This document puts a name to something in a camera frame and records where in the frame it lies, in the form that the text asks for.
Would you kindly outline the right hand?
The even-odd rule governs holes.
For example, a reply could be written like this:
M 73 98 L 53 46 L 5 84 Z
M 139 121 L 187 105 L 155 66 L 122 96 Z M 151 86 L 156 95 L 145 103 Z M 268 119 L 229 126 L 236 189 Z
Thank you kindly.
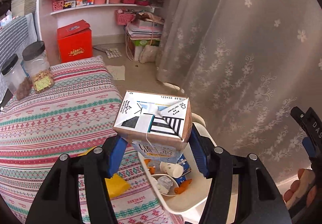
M 295 180 L 283 195 L 287 209 L 299 206 L 308 209 L 315 200 L 321 201 L 321 189 L 315 183 L 316 177 L 313 170 L 299 169 L 298 180 Z

